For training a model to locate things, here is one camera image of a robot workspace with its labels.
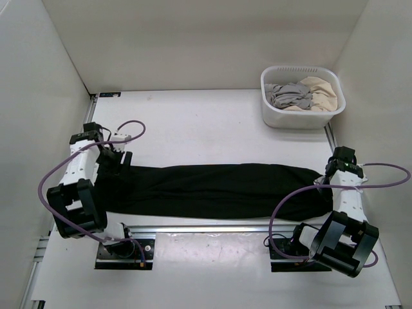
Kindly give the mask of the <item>black trousers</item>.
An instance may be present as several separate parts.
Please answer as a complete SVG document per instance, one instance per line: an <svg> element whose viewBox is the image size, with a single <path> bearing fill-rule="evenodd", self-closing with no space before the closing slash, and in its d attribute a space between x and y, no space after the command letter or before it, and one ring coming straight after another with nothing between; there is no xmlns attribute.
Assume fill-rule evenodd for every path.
<svg viewBox="0 0 412 309"><path fill-rule="evenodd" d="M278 164L130 166L100 169L95 190L108 212L240 220L271 217L284 197L320 177Z"/></svg>

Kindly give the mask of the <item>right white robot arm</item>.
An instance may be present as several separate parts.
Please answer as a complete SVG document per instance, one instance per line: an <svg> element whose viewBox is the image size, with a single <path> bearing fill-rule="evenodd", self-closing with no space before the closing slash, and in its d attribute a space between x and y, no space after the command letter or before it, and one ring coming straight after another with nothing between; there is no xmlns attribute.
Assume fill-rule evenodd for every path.
<svg viewBox="0 0 412 309"><path fill-rule="evenodd" d="M290 252L307 255L319 264L356 277L365 266L379 238L378 228L370 225L362 207L359 186L364 173L357 165L355 150L336 147L326 165L321 185L334 185L333 204L337 207L321 228L305 223L295 228L289 241Z"/></svg>

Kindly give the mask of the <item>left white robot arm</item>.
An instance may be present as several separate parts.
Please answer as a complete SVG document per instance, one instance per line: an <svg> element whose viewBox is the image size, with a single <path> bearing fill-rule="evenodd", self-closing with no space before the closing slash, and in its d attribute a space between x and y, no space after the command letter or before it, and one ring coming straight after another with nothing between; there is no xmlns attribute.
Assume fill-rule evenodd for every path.
<svg viewBox="0 0 412 309"><path fill-rule="evenodd" d="M117 168L124 154L124 144L130 135L115 133L109 137L108 146L104 141L104 128L90 122L83 125L83 132L70 138L70 154L76 155L67 165L58 186L47 190L50 207L63 218L79 226L79 231L58 217L54 217L63 238L82 238L85 232L103 239L104 246L112 245L114 252L127 258L135 250L131 232L123 223L110 222L104 210L104 200L98 195L93 181L95 169Z"/></svg>

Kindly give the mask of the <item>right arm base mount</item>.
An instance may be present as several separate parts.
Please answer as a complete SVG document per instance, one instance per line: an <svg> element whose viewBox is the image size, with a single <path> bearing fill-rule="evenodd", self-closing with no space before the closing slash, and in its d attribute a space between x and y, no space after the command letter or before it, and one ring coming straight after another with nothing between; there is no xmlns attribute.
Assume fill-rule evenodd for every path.
<svg viewBox="0 0 412 309"><path fill-rule="evenodd" d="M304 258L308 255L309 250L299 242L294 241L280 233L272 235L273 242L277 249L283 254L295 256L293 259L282 256L273 249L269 237L263 240L263 245L269 250L271 272L287 273L287 272L331 272L331 268L315 261Z"/></svg>

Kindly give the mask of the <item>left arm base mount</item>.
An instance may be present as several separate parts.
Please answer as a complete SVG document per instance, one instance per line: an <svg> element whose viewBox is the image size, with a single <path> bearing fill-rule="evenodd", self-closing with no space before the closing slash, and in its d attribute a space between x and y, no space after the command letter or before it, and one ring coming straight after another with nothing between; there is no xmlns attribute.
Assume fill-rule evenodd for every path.
<svg viewBox="0 0 412 309"><path fill-rule="evenodd" d="M132 241L113 245L98 245L95 269L97 270L152 270L156 236L134 234Z"/></svg>

